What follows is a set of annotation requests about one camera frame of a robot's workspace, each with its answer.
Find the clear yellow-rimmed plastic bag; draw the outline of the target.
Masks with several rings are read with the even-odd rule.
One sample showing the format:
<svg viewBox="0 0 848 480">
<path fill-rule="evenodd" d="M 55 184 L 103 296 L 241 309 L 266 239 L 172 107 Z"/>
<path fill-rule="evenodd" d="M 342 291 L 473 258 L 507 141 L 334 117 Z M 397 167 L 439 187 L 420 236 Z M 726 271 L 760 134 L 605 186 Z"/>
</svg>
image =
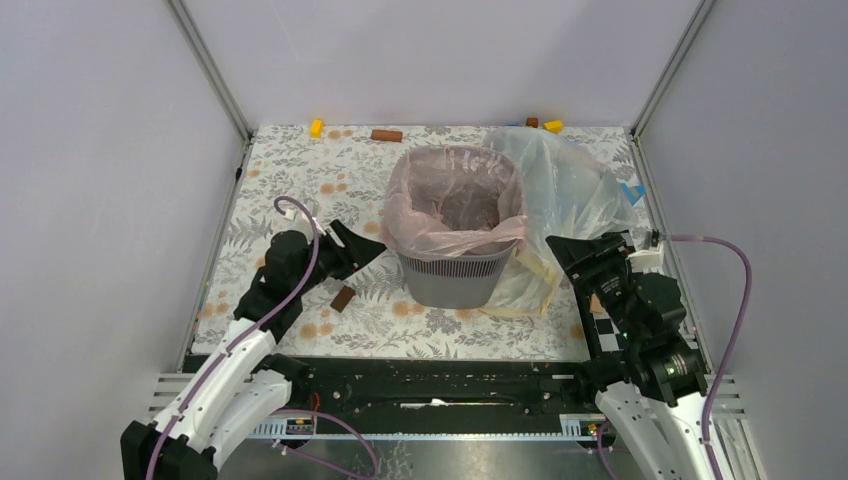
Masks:
<svg viewBox="0 0 848 480">
<path fill-rule="evenodd" d="M 503 317 L 542 315 L 564 277 L 546 238 L 595 239 L 635 227 L 637 215 L 612 169 L 563 136 L 503 127 L 488 133 L 483 145 L 520 169 L 527 227 L 525 243 L 482 310 Z"/>
</svg>

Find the pink plastic trash bag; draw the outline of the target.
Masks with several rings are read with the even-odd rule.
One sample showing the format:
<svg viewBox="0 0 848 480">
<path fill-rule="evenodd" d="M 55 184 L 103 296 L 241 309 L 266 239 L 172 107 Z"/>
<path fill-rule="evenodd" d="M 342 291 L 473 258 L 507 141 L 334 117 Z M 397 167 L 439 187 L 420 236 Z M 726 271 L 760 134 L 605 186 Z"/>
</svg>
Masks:
<svg viewBox="0 0 848 480">
<path fill-rule="evenodd" d="M 385 194 L 381 239 L 407 257 L 491 254 L 526 239 L 519 167 L 495 150 L 426 145 L 405 152 Z"/>
</svg>

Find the grey mesh trash bin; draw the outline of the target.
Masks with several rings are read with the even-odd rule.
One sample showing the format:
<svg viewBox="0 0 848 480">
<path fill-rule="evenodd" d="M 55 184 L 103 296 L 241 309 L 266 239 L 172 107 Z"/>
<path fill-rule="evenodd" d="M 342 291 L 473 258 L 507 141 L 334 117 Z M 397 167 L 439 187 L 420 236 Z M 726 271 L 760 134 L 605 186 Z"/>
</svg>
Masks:
<svg viewBox="0 0 848 480">
<path fill-rule="evenodd" d="M 475 309 L 489 301 L 519 243 L 512 242 L 496 253 L 464 254 L 442 260 L 421 260 L 395 253 L 416 302 L 443 309 Z"/>
</svg>

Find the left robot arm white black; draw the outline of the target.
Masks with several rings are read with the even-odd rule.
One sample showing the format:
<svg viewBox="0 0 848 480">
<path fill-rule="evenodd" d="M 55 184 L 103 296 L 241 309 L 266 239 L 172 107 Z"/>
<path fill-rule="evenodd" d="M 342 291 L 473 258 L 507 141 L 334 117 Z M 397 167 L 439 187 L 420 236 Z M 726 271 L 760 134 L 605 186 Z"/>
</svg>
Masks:
<svg viewBox="0 0 848 480">
<path fill-rule="evenodd" d="M 274 351 L 302 313 L 302 295 L 347 279 L 385 249 L 338 220 L 311 236 L 276 234 L 214 353 L 152 421 L 133 421 L 122 433 L 125 478 L 215 479 L 269 415 L 304 407 L 309 367 Z"/>
</svg>

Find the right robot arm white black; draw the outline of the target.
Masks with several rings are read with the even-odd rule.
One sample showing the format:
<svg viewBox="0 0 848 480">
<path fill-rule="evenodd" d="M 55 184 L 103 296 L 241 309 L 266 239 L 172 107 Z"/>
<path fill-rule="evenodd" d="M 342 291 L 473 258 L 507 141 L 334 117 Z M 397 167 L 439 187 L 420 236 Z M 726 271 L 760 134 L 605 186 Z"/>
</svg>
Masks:
<svg viewBox="0 0 848 480">
<path fill-rule="evenodd" d="M 639 250 L 624 232 L 546 243 L 574 290 L 596 297 L 623 337 L 620 352 L 580 366 L 577 405 L 605 415 L 649 479 L 733 478 L 706 368 L 680 333 L 687 311 L 679 284 L 660 271 L 660 234 L 649 232 Z"/>
</svg>

